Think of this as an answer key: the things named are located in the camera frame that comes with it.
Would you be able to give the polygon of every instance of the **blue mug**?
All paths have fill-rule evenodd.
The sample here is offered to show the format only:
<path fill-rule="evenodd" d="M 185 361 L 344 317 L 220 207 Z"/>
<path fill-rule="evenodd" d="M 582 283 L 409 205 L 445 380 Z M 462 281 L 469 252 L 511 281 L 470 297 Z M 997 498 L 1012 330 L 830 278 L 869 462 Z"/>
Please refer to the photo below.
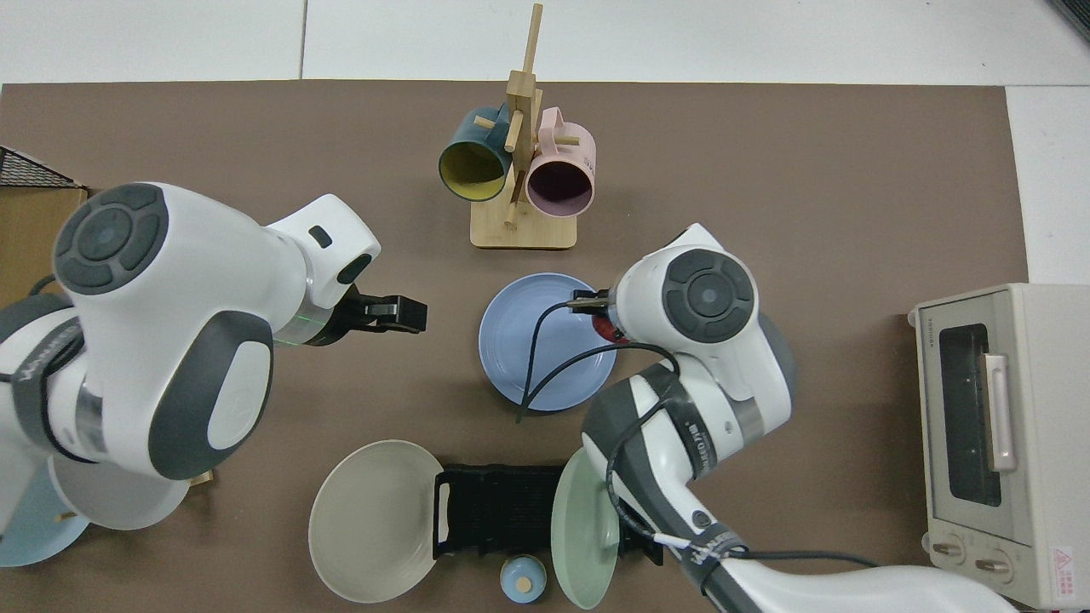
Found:
<path fill-rule="evenodd" d="M 458 197 L 472 202 L 496 197 L 511 168 L 511 154 L 504 149 L 509 127 L 506 104 L 467 113 L 439 155 L 443 184 Z"/>

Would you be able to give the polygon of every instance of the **blue lid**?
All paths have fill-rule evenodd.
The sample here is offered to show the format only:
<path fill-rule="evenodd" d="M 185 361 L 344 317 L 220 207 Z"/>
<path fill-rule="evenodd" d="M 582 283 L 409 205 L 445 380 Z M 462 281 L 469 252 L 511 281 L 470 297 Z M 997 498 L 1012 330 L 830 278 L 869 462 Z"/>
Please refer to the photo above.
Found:
<path fill-rule="evenodd" d="M 537 317 L 553 304 L 571 300 L 577 289 L 589 290 L 591 286 L 568 275 L 538 273 L 511 283 L 488 304 L 477 340 L 481 365 L 508 400 L 516 405 L 522 401 L 530 338 Z M 574 315 L 567 309 L 550 313 L 537 338 L 531 389 L 565 360 L 608 344 L 594 332 L 590 315 Z M 608 351 L 571 365 L 542 389 L 530 408 L 559 411 L 586 400 L 606 382 L 616 359 Z"/>
<path fill-rule="evenodd" d="M 514 556 L 500 568 L 499 587 L 513 602 L 533 602 L 545 591 L 545 565 L 532 555 Z"/>

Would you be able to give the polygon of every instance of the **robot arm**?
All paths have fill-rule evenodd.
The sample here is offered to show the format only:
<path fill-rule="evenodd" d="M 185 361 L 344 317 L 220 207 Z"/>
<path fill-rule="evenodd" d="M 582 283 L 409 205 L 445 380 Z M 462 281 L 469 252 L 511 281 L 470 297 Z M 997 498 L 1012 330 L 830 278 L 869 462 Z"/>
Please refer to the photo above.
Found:
<path fill-rule="evenodd" d="M 986 587 L 923 567 L 794 576 L 731 552 L 742 540 L 690 481 L 790 417 L 794 360 L 760 316 L 749 269 L 699 225 L 630 268 L 608 316 L 630 340 L 674 353 L 593 400 L 583 446 L 605 478 L 720 611 L 1014 611 Z"/>
<path fill-rule="evenodd" d="M 162 183 L 97 194 L 57 239 L 64 296 L 0 311 L 2 453 L 156 480 L 211 469 L 256 426 L 275 345 L 425 328 L 425 305 L 355 289 L 379 251 L 331 194 L 267 227 Z M 26 481 L 3 472 L 0 533 Z"/>

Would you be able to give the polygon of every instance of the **oven door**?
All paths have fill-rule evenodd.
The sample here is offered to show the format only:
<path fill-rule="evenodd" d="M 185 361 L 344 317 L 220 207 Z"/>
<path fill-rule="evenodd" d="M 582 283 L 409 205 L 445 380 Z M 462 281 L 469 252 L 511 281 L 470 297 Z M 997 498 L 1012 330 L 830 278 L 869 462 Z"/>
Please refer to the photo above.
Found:
<path fill-rule="evenodd" d="M 1010 292 L 919 314 L 934 516 L 1032 545 Z"/>

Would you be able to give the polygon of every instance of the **oven handle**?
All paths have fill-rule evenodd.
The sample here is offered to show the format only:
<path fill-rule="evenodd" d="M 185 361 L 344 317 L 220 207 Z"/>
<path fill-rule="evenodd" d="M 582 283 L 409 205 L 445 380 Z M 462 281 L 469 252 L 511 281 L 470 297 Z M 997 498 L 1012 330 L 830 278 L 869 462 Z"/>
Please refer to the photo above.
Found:
<path fill-rule="evenodd" d="M 984 375 L 984 434 L 991 453 L 988 468 L 995 472 L 1010 472 L 1018 468 L 1014 436 L 1010 433 L 1010 395 L 1007 386 L 1007 357 L 994 353 L 980 356 L 980 371 Z"/>

